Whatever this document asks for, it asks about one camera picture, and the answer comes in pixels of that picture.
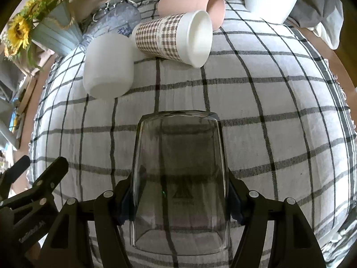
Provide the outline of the light blue flower vase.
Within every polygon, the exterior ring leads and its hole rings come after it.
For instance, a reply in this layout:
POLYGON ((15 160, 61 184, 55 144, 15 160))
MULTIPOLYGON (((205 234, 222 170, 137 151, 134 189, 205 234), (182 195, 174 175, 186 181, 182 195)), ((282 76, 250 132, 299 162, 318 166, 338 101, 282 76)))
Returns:
POLYGON ((35 26, 32 40, 55 53, 66 56, 82 41, 82 32, 69 0, 60 2, 35 26))

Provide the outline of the clear blue patterned glass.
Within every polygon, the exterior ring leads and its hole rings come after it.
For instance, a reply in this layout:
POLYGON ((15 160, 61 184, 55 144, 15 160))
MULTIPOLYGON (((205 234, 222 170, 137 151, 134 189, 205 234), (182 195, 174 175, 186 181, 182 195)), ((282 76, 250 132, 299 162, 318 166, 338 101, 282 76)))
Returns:
POLYGON ((127 2, 115 4, 112 9, 107 7, 102 16, 99 16, 99 13, 93 15, 82 36, 79 49, 84 53, 94 38, 104 34, 117 33, 129 37, 134 27, 142 20, 137 7, 127 2))

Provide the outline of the yellow sunflower bouquet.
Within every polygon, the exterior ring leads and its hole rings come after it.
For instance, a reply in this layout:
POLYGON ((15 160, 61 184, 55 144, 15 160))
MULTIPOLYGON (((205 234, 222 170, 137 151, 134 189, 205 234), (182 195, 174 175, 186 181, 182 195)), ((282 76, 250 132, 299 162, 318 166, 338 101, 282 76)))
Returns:
POLYGON ((28 65, 40 69, 31 50, 33 33, 41 22, 48 21, 62 30, 68 30, 75 22, 75 14, 69 11, 69 21, 60 22, 50 13, 68 0, 28 0, 22 10, 8 22, 8 28, 1 39, 5 44, 5 56, 9 60, 21 57, 22 50, 26 51, 28 65))

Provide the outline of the pink ceramic cup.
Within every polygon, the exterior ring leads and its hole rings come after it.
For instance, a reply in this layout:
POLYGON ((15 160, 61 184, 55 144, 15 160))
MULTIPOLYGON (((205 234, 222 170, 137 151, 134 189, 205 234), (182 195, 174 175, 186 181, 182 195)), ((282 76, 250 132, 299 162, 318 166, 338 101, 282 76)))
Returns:
POLYGON ((218 30, 225 17, 224 0, 160 0, 157 11, 160 17, 204 10, 212 21, 213 31, 218 30))

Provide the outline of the checkered paper cup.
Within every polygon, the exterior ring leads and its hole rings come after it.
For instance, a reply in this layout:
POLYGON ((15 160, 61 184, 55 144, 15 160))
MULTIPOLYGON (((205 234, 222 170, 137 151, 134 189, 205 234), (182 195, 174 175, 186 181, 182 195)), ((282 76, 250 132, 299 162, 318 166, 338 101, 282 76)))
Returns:
POLYGON ((201 68, 212 48, 212 21, 204 10, 169 15, 138 24, 131 39, 143 53, 201 68))

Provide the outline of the white matte cup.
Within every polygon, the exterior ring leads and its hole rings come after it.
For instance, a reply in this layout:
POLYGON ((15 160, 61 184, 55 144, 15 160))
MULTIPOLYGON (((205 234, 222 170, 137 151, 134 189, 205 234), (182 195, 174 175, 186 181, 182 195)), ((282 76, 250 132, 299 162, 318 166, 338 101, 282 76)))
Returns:
POLYGON ((111 100, 123 96, 134 82, 134 45, 118 33, 94 38, 85 55, 83 87, 92 97, 111 100))

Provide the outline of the clear glass tumbler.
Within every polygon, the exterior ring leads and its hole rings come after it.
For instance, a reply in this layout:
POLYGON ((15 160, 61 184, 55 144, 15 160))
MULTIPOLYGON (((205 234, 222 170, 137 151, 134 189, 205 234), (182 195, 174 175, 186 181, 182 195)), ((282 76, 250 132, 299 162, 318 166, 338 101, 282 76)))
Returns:
POLYGON ((190 110, 144 115, 134 147, 131 245, 172 256, 225 250, 227 177, 217 114, 190 110))

